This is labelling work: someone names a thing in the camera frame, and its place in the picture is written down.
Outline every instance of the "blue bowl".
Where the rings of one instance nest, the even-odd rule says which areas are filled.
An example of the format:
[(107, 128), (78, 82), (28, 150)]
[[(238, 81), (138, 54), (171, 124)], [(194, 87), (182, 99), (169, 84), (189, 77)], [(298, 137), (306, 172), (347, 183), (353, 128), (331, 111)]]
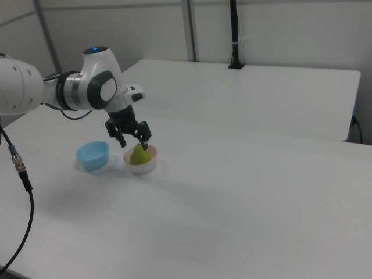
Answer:
[(109, 161), (109, 145), (103, 141), (89, 142), (77, 150), (76, 158), (86, 170), (99, 169)]

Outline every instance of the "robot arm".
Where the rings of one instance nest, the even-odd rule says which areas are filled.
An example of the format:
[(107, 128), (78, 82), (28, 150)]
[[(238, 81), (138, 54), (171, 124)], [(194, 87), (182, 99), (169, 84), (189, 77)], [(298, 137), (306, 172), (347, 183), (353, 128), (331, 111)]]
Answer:
[(108, 112), (106, 128), (125, 147), (123, 134), (139, 139), (147, 149), (151, 137), (145, 121), (138, 123), (131, 104), (145, 97), (137, 85), (125, 85), (119, 64), (105, 46), (83, 52), (81, 72), (67, 72), (43, 80), (32, 65), (0, 56), (0, 115), (25, 113), (44, 103), (58, 110)]

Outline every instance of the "cable connector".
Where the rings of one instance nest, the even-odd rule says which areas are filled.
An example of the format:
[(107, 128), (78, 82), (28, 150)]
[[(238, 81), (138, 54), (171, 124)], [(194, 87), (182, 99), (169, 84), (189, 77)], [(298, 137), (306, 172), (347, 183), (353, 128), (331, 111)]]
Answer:
[(8, 148), (9, 148), (10, 154), (12, 154), (12, 156), (18, 154), (18, 152), (16, 150), (16, 147), (13, 144), (12, 145), (9, 145)]
[(22, 157), (17, 153), (15, 155), (12, 155), (12, 161), (13, 161), (14, 166), (16, 167), (19, 177), (22, 180), (24, 189), (27, 192), (30, 192), (33, 189), (33, 187), (31, 186), (30, 179), (28, 178), (26, 166), (24, 165), (22, 161)]
[(12, 161), (18, 173), (26, 170), (22, 157), (18, 153), (15, 155), (12, 155)]

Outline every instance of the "green pear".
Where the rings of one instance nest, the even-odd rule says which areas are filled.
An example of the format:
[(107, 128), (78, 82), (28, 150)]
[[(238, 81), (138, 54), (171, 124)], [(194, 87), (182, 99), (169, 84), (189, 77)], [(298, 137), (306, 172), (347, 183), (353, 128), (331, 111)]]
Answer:
[(145, 164), (151, 161), (151, 155), (147, 150), (142, 148), (141, 144), (136, 145), (132, 155), (129, 158), (129, 164)]

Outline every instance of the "white table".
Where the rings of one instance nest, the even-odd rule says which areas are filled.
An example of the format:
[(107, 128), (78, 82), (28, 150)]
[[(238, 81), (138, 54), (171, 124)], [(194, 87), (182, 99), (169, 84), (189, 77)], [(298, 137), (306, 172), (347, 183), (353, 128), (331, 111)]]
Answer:
[(344, 141), (360, 73), (142, 60), (124, 78), (149, 94), (137, 106), (146, 115)]
[[(146, 107), (134, 105), (135, 111)], [(137, 113), (156, 169), (129, 172), (107, 114), (39, 108), (6, 128), (34, 186), (35, 219), (11, 269), (30, 278), (370, 278), (372, 148)], [(86, 173), (82, 144), (109, 143)], [(0, 148), (0, 263), (29, 204)]]

